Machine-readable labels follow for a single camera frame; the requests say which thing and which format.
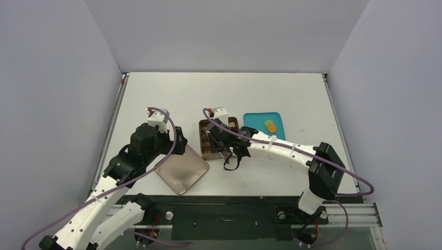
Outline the green cookie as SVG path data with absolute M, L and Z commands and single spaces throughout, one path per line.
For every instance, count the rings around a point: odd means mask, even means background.
M 266 121 L 264 122 L 264 125 L 268 128 L 269 126 L 273 126 L 273 125 L 274 125 L 274 122 L 273 122 L 272 120 L 266 120 Z

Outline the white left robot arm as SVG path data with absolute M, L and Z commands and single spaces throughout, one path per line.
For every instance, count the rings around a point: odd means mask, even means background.
M 99 242 L 93 236 L 109 210 L 124 196 L 147 166 L 159 155 L 183 155 L 188 140 L 182 128 L 174 128 L 175 138 L 158 126 L 143 123 L 130 137 L 103 172 L 97 186 L 84 206 L 54 236 L 47 235 L 39 242 L 40 249 L 98 249 Z

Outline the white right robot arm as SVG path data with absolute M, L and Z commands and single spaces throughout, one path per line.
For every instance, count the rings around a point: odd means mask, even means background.
M 219 119 L 204 128 L 211 150 L 228 152 L 237 157 L 259 157 L 294 168 L 306 175 L 309 186 L 301 194 L 294 208 L 300 222 L 312 219 L 324 201 L 334 200 L 340 187 L 345 165 L 328 144 L 318 146 L 289 143 L 254 128 L 243 126 L 239 130 L 223 124 Z

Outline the gold tin lid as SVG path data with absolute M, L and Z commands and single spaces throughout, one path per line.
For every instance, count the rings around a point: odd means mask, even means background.
M 190 146 L 183 155 L 170 155 L 155 172 L 177 194 L 188 192 L 210 169 Z

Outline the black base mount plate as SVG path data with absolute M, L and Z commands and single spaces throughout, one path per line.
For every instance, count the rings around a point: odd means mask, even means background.
M 331 224 L 331 212 L 321 205 L 308 215 L 298 208 L 297 196 L 164 196 L 125 195 L 117 201 L 124 207 L 140 202 L 146 208 L 134 225 L 145 231 L 171 226 L 173 240 L 256 240 L 277 241 L 297 239 L 303 244 L 333 244 L 347 232 L 345 224 L 340 235 L 319 242 L 320 226 Z

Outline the aluminium rail frame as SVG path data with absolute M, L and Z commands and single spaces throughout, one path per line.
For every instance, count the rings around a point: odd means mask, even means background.
M 338 204 L 325 204 L 329 227 L 382 227 L 382 221 L 375 203 L 343 204 L 347 211 L 346 219 L 343 208 Z

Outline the gold cookie tin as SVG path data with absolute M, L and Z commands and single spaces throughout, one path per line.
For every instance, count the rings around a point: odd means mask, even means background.
M 218 160 L 226 159 L 229 156 L 227 152 L 214 152 L 210 148 L 210 140 L 206 135 L 205 128 L 209 125 L 207 119 L 200 120 L 199 122 L 199 135 L 200 135 L 200 150 L 201 157 L 204 160 Z

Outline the orange cookie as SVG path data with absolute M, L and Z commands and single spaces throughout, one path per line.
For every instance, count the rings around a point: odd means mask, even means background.
M 267 127 L 267 129 L 268 129 L 268 131 L 269 131 L 271 134 L 274 134 L 274 133 L 277 132 L 277 126 L 274 125 L 274 124 L 269 125 L 269 126 Z

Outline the teal plastic tray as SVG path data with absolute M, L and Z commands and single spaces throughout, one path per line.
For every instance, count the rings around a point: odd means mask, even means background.
M 264 125 L 266 120 L 272 120 L 277 126 L 277 132 L 271 134 Z M 243 123 L 246 127 L 257 129 L 269 136 L 276 136 L 278 139 L 285 140 L 285 131 L 281 115 L 277 112 L 249 112 L 243 115 Z

